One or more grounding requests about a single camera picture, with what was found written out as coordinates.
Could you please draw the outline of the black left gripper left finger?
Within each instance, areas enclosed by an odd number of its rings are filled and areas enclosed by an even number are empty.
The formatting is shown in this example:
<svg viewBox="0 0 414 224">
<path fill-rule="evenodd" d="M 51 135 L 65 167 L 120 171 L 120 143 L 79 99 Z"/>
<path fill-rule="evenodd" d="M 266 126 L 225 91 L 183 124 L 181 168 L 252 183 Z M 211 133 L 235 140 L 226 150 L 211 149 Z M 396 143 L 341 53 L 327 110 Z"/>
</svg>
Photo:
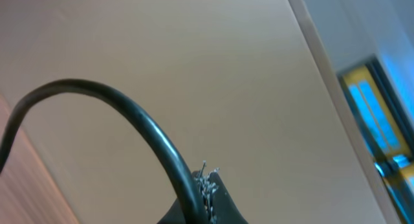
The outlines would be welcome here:
<svg viewBox="0 0 414 224">
<path fill-rule="evenodd" d="M 186 224 L 180 202 L 176 199 L 157 224 Z"/>
</svg>

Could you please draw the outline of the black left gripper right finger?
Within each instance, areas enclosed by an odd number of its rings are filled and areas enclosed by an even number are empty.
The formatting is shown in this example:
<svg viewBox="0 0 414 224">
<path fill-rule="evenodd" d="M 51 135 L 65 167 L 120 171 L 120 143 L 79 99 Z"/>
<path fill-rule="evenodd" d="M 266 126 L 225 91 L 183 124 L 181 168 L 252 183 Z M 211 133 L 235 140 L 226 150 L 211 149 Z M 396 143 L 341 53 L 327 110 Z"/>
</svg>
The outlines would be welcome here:
<svg viewBox="0 0 414 224">
<path fill-rule="evenodd" d="M 201 191 L 209 223 L 213 224 L 247 224 L 247 220 L 237 209 L 229 191 L 217 172 L 201 175 L 194 171 L 193 177 L 201 189 L 213 185 L 211 189 Z"/>
</svg>

